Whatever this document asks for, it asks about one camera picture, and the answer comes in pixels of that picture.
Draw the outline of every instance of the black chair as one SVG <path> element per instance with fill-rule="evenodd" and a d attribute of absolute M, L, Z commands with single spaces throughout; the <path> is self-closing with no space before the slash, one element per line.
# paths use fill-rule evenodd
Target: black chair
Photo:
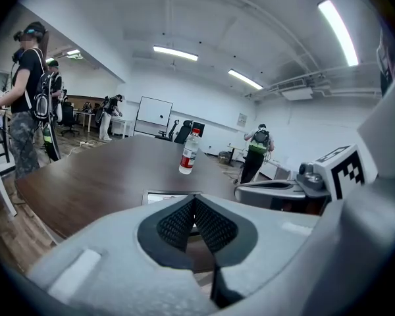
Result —
<path fill-rule="evenodd" d="M 67 132 L 71 132 L 73 135 L 79 134 L 78 130 L 73 129 L 73 126 L 79 123 L 74 119 L 72 105 L 63 104 L 61 112 L 62 112 L 61 124 L 68 127 L 68 130 L 63 130 L 61 132 L 61 135 L 64 136 L 64 134 L 66 134 Z"/>
<path fill-rule="evenodd" d="M 174 129 L 176 128 L 179 122 L 180 121 L 178 119 L 174 121 L 174 125 L 172 126 L 168 137 L 165 135 L 166 134 L 165 131 L 159 131 L 160 136 L 155 136 L 155 138 L 157 138 L 158 140 L 168 140 L 169 142 L 172 142 L 172 135 L 174 134 Z"/>
<path fill-rule="evenodd" d="M 176 139 L 174 140 L 174 143 L 184 144 L 187 137 L 190 135 L 190 132 L 192 132 L 192 123 L 193 121 L 191 120 L 185 120 L 183 122 L 183 126 L 180 129 L 180 132 L 178 133 Z"/>

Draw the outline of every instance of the white wall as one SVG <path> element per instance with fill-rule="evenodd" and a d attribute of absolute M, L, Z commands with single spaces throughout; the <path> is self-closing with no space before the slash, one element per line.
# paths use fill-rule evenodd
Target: white wall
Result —
<path fill-rule="evenodd" d="M 125 95 L 126 101 L 120 104 L 120 109 L 131 120 L 136 118 L 142 96 L 172 102 L 169 130 L 176 119 L 180 121 L 178 130 L 187 119 L 205 124 L 201 149 L 215 155 L 228 151 L 229 144 L 244 148 L 243 133 L 254 126 L 253 102 L 201 78 L 171 70 L 135 66 L 130 88 L 126 90 L 120 85 L 117 93 Z M 240 113 L 248 116 L 245 128 L 237 125 Z"/>
<path fill-rule="evenodd" d="M 265 123 L 275 140 L 272 160 L 297 171 L 301 162 L 313 161 L 346 144 L 360 148 L 367 180 L 376 177 L 375 163 L 357 133 L 376 101 L 356 97 L 329 97 L 307 101 L 276 99 L 257 106 L 256 124 Z M 262 166 L 268 176 L 270 164 Z"/>
<path fill-rule="evenodd" d="M 68 95 L 102 98 L 116 95 L 120 81 L 105 69 L 94 68 L 85 60 L 62 58 L 58 61 Z"/>
<path fill-rule="evenodd" d="M 19 0 L 79 49 L 123 82 L 130 77 L 131 53 L 122 40 L 116 10 L 105 0 Z"/>

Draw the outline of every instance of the black mesh grille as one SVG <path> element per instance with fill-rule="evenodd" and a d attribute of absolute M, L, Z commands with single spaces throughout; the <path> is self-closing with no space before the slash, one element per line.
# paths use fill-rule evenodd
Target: black mesh grille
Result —
<path fill-rule="evenodd" d="M 228 218 L 222 216 L 198 199 L 196 203 L 196 226 L 206 246 L 212 253 L 228 245 L 237 236 L 238 228 Z"/>
<path fill-rule="evenodd" d="M 159 221 L 159 236 L 171 246 L 186 251 L 187 239 L 194 223 L 194 203 L 189 202 L 168 217 Z"/>

